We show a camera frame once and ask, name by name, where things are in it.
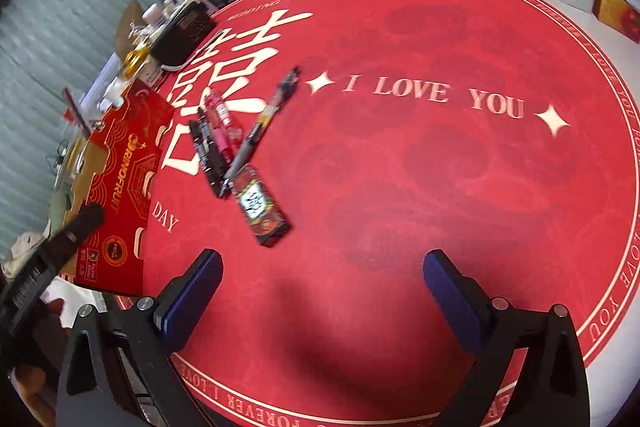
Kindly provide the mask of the round red wedding rug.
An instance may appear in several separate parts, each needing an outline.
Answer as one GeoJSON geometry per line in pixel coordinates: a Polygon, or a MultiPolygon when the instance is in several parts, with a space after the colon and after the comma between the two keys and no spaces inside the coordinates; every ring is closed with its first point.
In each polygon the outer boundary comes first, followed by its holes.
{"type": "Polygon", "coordinates": [[[572,314],[593,425],[639,378],[639,48],[556,0],[239,0],[160,89],[144,290],[205,248],[224,279],[175,357],[243,426],[423,426],[472,364],[424,283],[439,248],[486,293],[572,314]],[[292,228],[260,246],[189,121],[217,90],[292,228]]]}

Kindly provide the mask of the black radio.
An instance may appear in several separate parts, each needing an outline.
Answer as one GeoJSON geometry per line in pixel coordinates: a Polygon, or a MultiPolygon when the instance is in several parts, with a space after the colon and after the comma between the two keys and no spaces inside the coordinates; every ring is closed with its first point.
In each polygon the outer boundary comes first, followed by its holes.
{"type": "Polygon", "coordinates": [[[171,17],[151,44],[160,66],[182,66],[214,31],[215,23],[203,3],[191,2],[171,17]]]}

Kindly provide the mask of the dark red calligraphy box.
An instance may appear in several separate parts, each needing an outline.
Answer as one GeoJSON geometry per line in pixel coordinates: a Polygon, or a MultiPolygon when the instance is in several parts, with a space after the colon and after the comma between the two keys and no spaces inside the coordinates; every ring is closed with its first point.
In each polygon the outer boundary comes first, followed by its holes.
{"type": "Polygon", "coordinates": [[[243,166],[233,180],[231,190],[260,246],[272,247],[291,230],[291,222],[254,167],[243,166]]]}

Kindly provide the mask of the pink gel pen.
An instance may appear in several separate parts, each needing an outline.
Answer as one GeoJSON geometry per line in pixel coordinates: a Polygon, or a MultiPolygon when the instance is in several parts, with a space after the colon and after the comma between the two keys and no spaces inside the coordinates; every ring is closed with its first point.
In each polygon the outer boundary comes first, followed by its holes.
{"type": "Polygon", "coordinates": [[[229,141],[233,146],[239,148],[243,141],[244,131],[236,119],[231,115],[221,94],[217,90],[213,90],[210,92],[209,101],[210,105],[215,109],[221,126],[226,130],[229,141]]]}

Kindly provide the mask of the grey clear gel pen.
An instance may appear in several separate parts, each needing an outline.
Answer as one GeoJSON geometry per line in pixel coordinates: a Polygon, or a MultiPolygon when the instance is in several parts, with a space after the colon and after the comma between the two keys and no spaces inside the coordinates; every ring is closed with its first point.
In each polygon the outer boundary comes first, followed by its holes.
{"type": "Polygon", "coordinates": [[[276,92],[266,107],[262,110],[256,119],[256,122],[248,135],[243,140],[239,150],[236,152],[234,159],[224,175],[224,185],[229,187],[232,181],[238,176],[240,169],[248,163],[253,156],[257,145],[262,136],[265,134],[270,122],[273,120],[279,110],[285,106],[286,102],[292,98],[297,88],[300,75],[300,67],[294,66],[291,72],[280,81],[277,85],[276,92]]]}

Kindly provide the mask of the red cardboard fruit box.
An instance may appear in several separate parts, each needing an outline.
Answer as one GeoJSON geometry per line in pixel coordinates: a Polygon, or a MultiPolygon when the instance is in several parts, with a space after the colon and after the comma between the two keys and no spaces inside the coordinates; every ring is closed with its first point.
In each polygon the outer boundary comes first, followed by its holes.
{"type": "Polygon", "coordinates": [[[87,204],[98,204],[103,225],[63,270],[75,284],[116,295],[142,294],[140,251],[150,217],[150,184],[173,113],[157,92],[136,80],[122,92],[122,105],[107,109],[101,127],[91,133],[64,220],[73,220],[87,204]]]}

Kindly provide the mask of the red gel pen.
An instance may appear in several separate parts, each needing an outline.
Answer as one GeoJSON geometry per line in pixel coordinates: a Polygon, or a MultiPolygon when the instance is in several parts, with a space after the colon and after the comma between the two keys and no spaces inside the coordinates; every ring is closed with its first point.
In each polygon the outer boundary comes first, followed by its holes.
{"type": "Polygon", "coordinates": [[[210,105],[209,95],[207,95],[207,98],[205,99],[205,108],[207,117],[213,127],[212,133],[216,147],[218,148],[222,158],[224,158],[226,164],[230,166],[234,157],[231,142],[228,139],[226,130],[224,130],[224,127],[221,126],[215,109],[213,109],[213,106],[210,105]]]}

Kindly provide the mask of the black marker pen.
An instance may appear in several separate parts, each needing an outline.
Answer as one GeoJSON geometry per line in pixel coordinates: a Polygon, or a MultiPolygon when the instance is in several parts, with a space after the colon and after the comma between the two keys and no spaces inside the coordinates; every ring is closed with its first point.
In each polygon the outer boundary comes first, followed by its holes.
{"type": "Polygon", "coordinates": [[[205,174],[205,178],[214,194],[220,196],[220,180],[219,176],[214,169],[212,160],[209,158],[208,146],[205,144],[200,125],[195,120],[189,121],[189,130],[193,145],[196,153],[198,154],[198,161],[200,162],[201,169],[205,174]]]}
{"type": "Polygon", "coordinates": [[[207,114],[201,107],[198,108],[198,124],[200,125],[203,146],[206,150],[206,167],[209,184],[212,186],[214,194],[219,198],[225,198],[228,194],[228,187],[224,175],[227,172],[227,161],[221,156],[214,140],[213,129],[208,120],[207,114]]]}

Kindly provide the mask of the gold lid jar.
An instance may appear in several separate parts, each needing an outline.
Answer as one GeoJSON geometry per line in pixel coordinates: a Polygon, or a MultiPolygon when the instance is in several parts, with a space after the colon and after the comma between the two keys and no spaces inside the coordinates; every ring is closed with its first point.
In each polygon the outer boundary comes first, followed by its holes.
{"type": "Polygon", "coordinates": [[[131,50],[122,63],[122,75],[126,79],[136,77],[138,70],[143,66],[149,55],[150,50],[147,46],[138,46],[131,50]]]}

